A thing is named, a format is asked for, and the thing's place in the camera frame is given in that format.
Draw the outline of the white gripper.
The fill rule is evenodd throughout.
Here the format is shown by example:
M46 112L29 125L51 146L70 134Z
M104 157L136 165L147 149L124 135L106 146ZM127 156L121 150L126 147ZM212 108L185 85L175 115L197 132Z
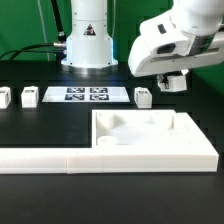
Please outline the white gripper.
M135 77L157 75L157 85L166 89L161 73L179 71L224 62L224 31L217 32L208 46L196 36L178 30L168 14L161 14L140 25L140 36L134 41L128 65Z

